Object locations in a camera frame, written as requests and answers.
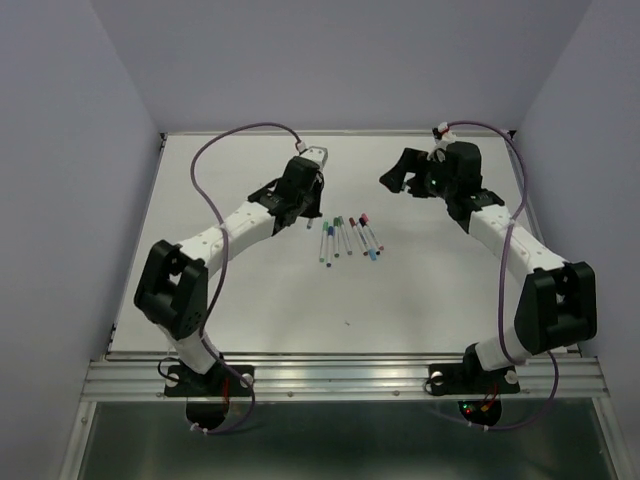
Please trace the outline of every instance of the lavender wall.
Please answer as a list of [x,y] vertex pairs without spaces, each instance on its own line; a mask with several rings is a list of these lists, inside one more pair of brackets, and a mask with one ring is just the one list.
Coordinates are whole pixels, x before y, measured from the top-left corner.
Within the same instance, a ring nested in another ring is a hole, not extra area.
[[515,127],[589,0],[92,0],[163,131]]
[[640,470],[640,3],[594,0],[529,110],[518,142],[545,239],[588,260],[598,355]]
[[0,477],[53,478],[159,138],[86,0],[0,6]]

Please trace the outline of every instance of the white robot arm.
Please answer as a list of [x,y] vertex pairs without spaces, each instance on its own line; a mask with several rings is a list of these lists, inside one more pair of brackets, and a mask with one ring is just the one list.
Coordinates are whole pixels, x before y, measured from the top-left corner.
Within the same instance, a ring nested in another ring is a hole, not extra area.
[[[432,152],[406,148],[380,183],[392,193],[408,187],[414,197],[444,199],[449,216],[500,259],[513,220],[502,199],[482,188],[480,150],[450,132],[437,139]],[[405,182],[407,173],[415,176]],[[595,274],[589,265],[567,262],[514,222],[506,266],[522,294],[513,325],[504,331],[505,348],[498,334],[469,346],[462,365],[438,365],[447,378],[434,395],[484,393],[513,363],[595,336]]]
[[228,260],[276,235],[301,216],[320,214],[322,168],[328,152],[310,147],[292,158],[282,177],[249,196],[222,225],[187,240],[156,243],[147,258],[134,297],[135,305],[162,330],[180,360],[204,375],[215,364],[204,343],[218,350],[204,331],[209,280],[224,261],[222,229],[228,234]]

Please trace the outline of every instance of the white table surface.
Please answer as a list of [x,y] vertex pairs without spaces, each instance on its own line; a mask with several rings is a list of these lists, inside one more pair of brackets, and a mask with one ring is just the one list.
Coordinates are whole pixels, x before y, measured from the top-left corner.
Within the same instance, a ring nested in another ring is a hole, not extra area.
[[[168,342],[133,305],[150,247],[178,242],[215,218],[189,181],[189,164],[210,135],[171,135],[158,170],[133,261],[112,353],[165,352]],[[496,333],[499,262],[451,220],[442,200],[393,195],[379,176],[403,148],[428,150],[417,135],[306,136],[329,149],[322,212],[326,218],[366,212],[385,245],[378,261],[343,255],[332,268],[318,261],[321,221],[306,219],[246,250],[230,264],[227,282],[207,324],[225,352],[458,353]],[[467,137],[483,155],[484,186],[513,211],[519,189],[502,139]],[[291,137],[241,135],[211,147],[198,177],[224,216],[253,191],[282,174],[295,155]],[[521,222],[529,223],[523,214]],[[354,248],[355,239],[351,241]],[[509,276],[506,324],[520,287]],[[215,288],[215,277],[210,292]]]

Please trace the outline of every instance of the purple cable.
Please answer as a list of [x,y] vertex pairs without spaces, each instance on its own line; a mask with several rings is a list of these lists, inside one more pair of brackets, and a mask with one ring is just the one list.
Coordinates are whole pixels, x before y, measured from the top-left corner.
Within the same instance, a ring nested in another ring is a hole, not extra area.
[[520,205],[518,205],[518,208],[516,208],[516,211],[511,216],[512,221],[509,222],[507,232],[504,236],[504,247],[502,248],[502,259],[500,260],[500,283],[498,285],[498,340],[500,341],[500,348],[502,349],[502,354],[507,360],[509,360],[509,362],[514,365],[520,365],[521,363],[513,359],[507,351],[507,344],[504,340],[504,292],[507,277],[507,261],[509,259],[509,246],[511,245],[511,237],[513,236],[515,220],[520,216],[522,211],[527,206],[527,197],[529,195],[529,178],[527,175],[527,168],[524,164],[524,160],[522,159],[522,155],[520,155],[520,152],[513,143],[513,140],[509,138],[509,135],[502,132],[498,128],[486,123],[475,122],[472,120],[459,120],[457,122],[449,123],[450,127],[458,125],[473,125],[476,127],[483,127],[500,135],[504,139],[504,141],[507,142],[507,145],[511,147],[511,150],[513,150],[513,153],[515,154],[516,158],[518,159],[518,163],[520,164],[520,168],[522,169],[522,200],[520,201]]
[[[522,170],[522,200],[520,201],[520,205],[518,205],[518,208],[516,208],[516,211],[511,216],[512,221],[509,222],[509,226],[507,227],[507,231],[505,233],[504,246],[502,248],[502,258],[500,259],[500,281],[498,285],[498,339],[500,341],[500,348],[502,350],[502,354],[505,356],[507,360],[509,360],[509,362],[511,362],[514,365],[521,365],[521,362],[517,362],[507,351],[507,345],[504,339],[504,293],[505,293],[505,284],[506,284],[506,276],[507,276],[507,262],[509,259],[509,246],[511,245],[511,237],[513,236],[513,228],[515,226],[515,220],[518,218],[518,216],[522,213],[522,211],[527,206],[527,197],[529,194],[529,179],[527,175],[527,168],[522,158],[522,155],[520,155],[520,152],[518,151],[515,143],[513,143],[513,140],[511,140],[511,138],[500,129],[492,125],[489,125],[487,123],[476,122],[474,120],[458,120],[455,122],[449,122],[448,125],[449,127],[455,127],[460,125],[472,125],[476,127],[483,127],[491,130],[494,133],[497,133],[504,139],[507,145],[509,145],[509,147],[515,154],[516,158],[518,159],[518,163],[520,164],[520,169]],[[507,425],[504,427],[494,426],[494,427],[489,427],[489,430],[509,431],[509,430],[515,430],[521,427],[526,427],[527,425],[531,425],[533,422],[537,421],[542,416],[546,415],[547,412],[551,409],[551,405],[556,396],[556,392],[558,391],[558,383],[560,382],[560,370],[558,368],[558,362],[556,361],[556,358],[553,355],[553,353],[551,353],[550,351],[547,353],[549,354],[549,357],[551,357],[551,362],[553,363],[554,380],[553,380],[553,387],[551,388],[551,393],[549,394],[549,398],[547,398],[547,400],[545,401],[540,411],[536,413],[534,416],[532,416],[531,418],[529,418],[528,420],[525,420],[520,423],[516,423],[515,425]],[[450,420],[454,420],[456,422],[462,422],[466,424],[466,422],[461,421],[457,418],[449,417],[447,415],[441,414],[440,412],[436,412],[436,413],[441,417],[445,417]],[[484,426],[481,426],[481,425],[477,425],[477,427],[484,429]]]
[[[228,131],[226,131],[224,133],[221,133],[217,137],[212,138],[207,143],[205,143],[202,147],[200,147],[200,149],[193,156],[193,160],[191,160],[191,170],[190,170],[190,173],[191,173],[191,184],[193,185],[193,188],[195,188],[196,191],[200,194],[200,196],[204,199],[204,201],[207,202],[207,205],[209,205],[209,207],[213,211],[213,214],[216,216],[216,219],[218,220],[218,223],[220,225],[222,225],[222,223],[224,223],[224,219],[222,218],[222,215],[220,214],[220,210],[218,210],[218,207],[216,207],[215,203],[213,203],[213,200],[211,200],[211,197],[209,197],[209,195],[207,195],[207,193],[198,184],[198,179],[196,177],[196,164],[198,163],[198,159],[200,158],[200,156],[204,153],[204,151],[207,148],[209,148],[211,145],[213,145],[214,143],[218,142],[219,140],[222,140],[225,137],[233,135],[234,133],[242,132],[242,131],[245,131],[245,130],[251,130],[253,128],[260,128],[260,127],[275,127],[275,128],[280,128],[282,130],[286,130],[287,132],[289,132],[291,135],[293,135],[295,137],[296,145],[301,143],[301,140],[300,140],[300,137],[298,136],[298,134],[294,130],[292,130],[291,128],[287,127],[286,125],[282,125],[280,123],[273,123],[273,122],[251,123],[249,125],[244,125],[242,127],[237,127],[237,128],[228,130]],[[204,322],[202,322],[202,326],[200,327],[199,334],[200,334],[201,338],[204,335],[205,324],[209,320],[209,317],[211,316],[211,312],[213,311],[213,307],[215,307],[216,302],[218,301],[218,297],[220,296],[220,292],[222,291],[222,286],[224,285],[224,280],[225,280],[225,278],[227,276],[227,267],[229,265],[229,235],[228,235],[227,231],[224,228],[222,228],[221,231],[222,231],[222,267],[220,269],[220,279],[218,280],[218,286],[216,287],[216,290],[215,290],[215,292],[213,294],[213,298],[211,299],[211,303],[209,304],[209,307],[207,308],[207,316],[205,317]],[[249,409],[242,416],[242,418],[240,418],[240,420],[238,420],[236,423],[234,423],[232,425],[229,425],[228,427],[225,427],[225,428],[223,428],[221,430],[212,430],[212,431],[207,431],[207,432],[204,432],[204,430],[202,430],[201,428],[198,428],[199,431],[201,431],[203,433],[206,433],[206,434],[209,434],[209,435],[218,435],[218,434],[221,434],[221,433],[229,433],[229,432],[232,432],[233,430],[236,430],[238,427],[240,427],[242,424],[244,424],[247,421],[247,419],[251,416],[251,413],[253,412],[253,409],[254,409],[254,407],[256,405],[256,393],[253,390],[253,385],[251,385],[233,367],[231,367],[222,358],[220,358],[220,356],[217,355],[216,352],[211,347],[209,347],[207,342],[203,341],[202,345],[207,350],[207,352],[209,352],[209,354],[216,360],[216,362],[220,363],[220,365],[222,365],[222,367],[225,370],[227,370],[227,372],[229,372],[238,381],[240,381],[242,384],[246,385],[246,387],[249,389],[249,393],[251,394],[251,404],[249,405]]]

